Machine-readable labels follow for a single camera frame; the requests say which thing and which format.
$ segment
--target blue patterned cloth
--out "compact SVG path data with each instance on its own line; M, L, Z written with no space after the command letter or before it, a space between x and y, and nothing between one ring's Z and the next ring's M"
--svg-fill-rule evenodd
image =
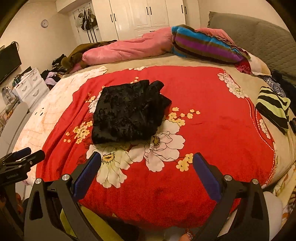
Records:
M274 79L267 75L260 75L260 77L281 97L286 97L286 93L282 89L281 85L274 81Z

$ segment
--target white door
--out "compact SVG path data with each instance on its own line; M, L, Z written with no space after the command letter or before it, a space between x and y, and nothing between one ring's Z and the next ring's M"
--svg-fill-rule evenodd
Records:
M134 29L151 27L147 0L127 0L131 10Z
M147 0L151 26L168 26L168 12L165 0Z
M135 38L128 0L110 0L119 40Z
M94 31L93 29L85 31L81 28L81 26L77 25L77 18L79 13L84 12L84 10L86 10L87 12L88 9L90 9L91 12L95 15L92 2L85 3L79 6L76 10L69 13L72 30L74 32L77 44L85 44L90 42L95 43L102 41L98 26L94 26Z
M200 28L200 9L197 0L183 0L186 24L194 29Z
M186 24L183 0L166 0L170 27Z
M109 0L92 0L102 41L118 40Z

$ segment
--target blue gripper pad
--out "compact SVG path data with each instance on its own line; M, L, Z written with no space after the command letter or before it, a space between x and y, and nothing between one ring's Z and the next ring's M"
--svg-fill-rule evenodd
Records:
M93 179L101 167L101 155L94 152L88 159L88 163L74 183L73 197L77 202L85 197Z
M219 202L222 197L220 183L210 171L208 163L205 162L199 153L193 156L193 167L210 198Z
M13 159L14 160L20 160L28 155L31 154L31 149L29 147L25 148L25 149L22 149L22 150L19 150L17 152L14 152L13 153Z

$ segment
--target metal screw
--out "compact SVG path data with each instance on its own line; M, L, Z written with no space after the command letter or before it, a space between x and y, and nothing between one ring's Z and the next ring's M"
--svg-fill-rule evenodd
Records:
M259 183L259 181L257 179L253 179L252 183L254 183L255 185L257 185Z
M67 181L69 178L70 178L70 175L68 175L68 174L65 174L64 176L62 176L62 179L64 181Z
M37 178L36 181L35 181L36 184L39 184L41 182L42 182L42 179L41 178Z
M226 181L231 181L231 180L232 180L232 176L230 176L230 175L225 175L225 176L224 176L224 179L225 179Z

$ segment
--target red blanket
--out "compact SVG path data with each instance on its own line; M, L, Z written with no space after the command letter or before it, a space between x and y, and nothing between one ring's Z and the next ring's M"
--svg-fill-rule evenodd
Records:
M102 88L142 79L162 81L161 93L172 100L157 133L146 142L92 145ZM98 151L102 166L82 205L142 226L194 227L205 222L215 202L193 169L193 153L201 152L223 174L264 184L275 170L273 142L253 103L223 69L126 69L89 79L73 94L43 146L46 159L36 177L56 180Z

